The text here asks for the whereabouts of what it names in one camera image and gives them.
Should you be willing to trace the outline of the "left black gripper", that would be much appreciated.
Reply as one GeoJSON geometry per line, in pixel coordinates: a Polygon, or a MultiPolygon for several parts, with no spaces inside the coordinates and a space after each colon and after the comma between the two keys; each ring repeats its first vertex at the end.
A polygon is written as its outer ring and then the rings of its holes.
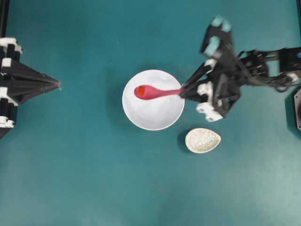
{"type": "Polygon", "coordinates": [[[18,78],[49,82],[34,88],[12,87],[13,76],[0,72],[0,126],[12,128],[16,123],[18,104],[29,99],[59,89],[61,84],[56,79],[40,73],[19,62],[22,47],[16,38],[0,39],[0,68],[10,67],[10,73],[18,78]]]}

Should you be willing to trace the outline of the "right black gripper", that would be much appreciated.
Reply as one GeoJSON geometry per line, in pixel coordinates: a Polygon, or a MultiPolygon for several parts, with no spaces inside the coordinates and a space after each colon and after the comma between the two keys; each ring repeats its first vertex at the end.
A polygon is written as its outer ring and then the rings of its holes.
{"type": "Polygon", "coordinates": [[[231,24],[216,16],[207,27],[200,53],[208,59],[182,84],[183,99],[198,102],[196,110],[208,122],[225,118],[240,97],[235,82],[236,53],[231,35],[231,24]]]}

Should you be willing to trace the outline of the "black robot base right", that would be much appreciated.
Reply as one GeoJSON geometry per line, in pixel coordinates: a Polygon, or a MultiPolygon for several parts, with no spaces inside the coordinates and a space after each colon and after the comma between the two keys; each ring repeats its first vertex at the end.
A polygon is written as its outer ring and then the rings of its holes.
{"type": "Polygon", "coordinates": [[[296,136],[301,136],[301,86],[293,88],[285,99],[287,128],[296,136]]]}

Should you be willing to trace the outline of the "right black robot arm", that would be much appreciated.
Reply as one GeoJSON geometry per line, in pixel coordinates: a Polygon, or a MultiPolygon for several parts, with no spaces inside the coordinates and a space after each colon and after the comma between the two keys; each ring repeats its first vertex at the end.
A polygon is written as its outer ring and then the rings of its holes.
{"type": "Polygon", "coordinates": [[[269,87],[286,92],[301,77],[301,49],[241,51],[236,53],[228,20],[216,16],[209,26],[200,53],[207,60],[183,84],[179,96],[197,102],[196,110],[208,122],[227,116],[241,96],[242,86],[269,87]]]}

